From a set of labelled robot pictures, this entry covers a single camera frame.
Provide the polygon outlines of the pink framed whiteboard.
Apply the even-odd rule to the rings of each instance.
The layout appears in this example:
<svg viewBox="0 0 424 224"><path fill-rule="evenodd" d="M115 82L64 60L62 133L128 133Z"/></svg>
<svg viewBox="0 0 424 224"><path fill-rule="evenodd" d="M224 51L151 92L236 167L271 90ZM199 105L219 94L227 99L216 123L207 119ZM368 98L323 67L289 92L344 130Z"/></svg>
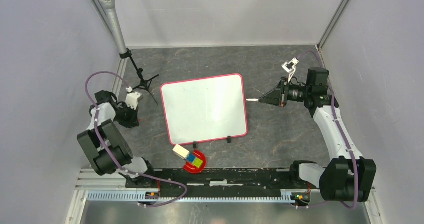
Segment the pink framed whiteboard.
<svg viewBox="0 0 424 224"><path fill-rule="evenodd" d="M245 136L249 128L243 83L241 74L231 73L162 84L170 144Z"/></svg>

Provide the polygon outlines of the silver microphone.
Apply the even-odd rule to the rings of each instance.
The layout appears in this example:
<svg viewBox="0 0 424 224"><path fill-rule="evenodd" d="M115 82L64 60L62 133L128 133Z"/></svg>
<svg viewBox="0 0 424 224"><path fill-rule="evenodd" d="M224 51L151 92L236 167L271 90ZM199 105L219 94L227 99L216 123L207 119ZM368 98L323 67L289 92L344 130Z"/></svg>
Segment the silver microphone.
<svg viewBox="0 0 424 224"><path fill-rule="evenodd" d="M121 25L116 11L116 0L100 0L100 2L110 24L114 40L119 51L119 55L122 59L125 59L128 57L128 50L125 44Z"/></svg>

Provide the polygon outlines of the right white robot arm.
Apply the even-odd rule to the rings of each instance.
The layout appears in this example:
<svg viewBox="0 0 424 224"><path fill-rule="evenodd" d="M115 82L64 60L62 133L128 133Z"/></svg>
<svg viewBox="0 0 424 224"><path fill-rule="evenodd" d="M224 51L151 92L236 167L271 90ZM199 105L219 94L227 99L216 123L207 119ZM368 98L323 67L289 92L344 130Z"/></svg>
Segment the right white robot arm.
<svg viewBox="0 0 424 224"><path fill-rule="evenodd" d="M329 93L329 70L311 67L306 83L293 84L282 77L260 103L284 107L288 102L302 102L318 125L329 153L329 164L321 167L312 161L294 161L289 182L301 188L308 182L320 190L326 201L366 202L371 193L377 166L358 150L342 121L339 104Z"/></svg>

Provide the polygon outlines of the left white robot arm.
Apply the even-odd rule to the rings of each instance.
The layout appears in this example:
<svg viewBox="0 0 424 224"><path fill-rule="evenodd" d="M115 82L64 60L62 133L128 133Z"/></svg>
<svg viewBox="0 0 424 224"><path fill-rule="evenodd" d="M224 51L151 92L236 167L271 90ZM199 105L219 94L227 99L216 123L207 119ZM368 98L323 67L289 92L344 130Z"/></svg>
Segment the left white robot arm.
<svg viewBox="0 0 424 224"><path fill-rule="evenodd" d="M149 161L134 156L116 126L139 126L138 100L141 97L141 93L132 92L127 95L126 101L119 101L111 91L97 92L96 103L89 109L90 125L77 135L77 141L99 176L119 173L128 181L149 188L156 184L157 174Z"/></svg>

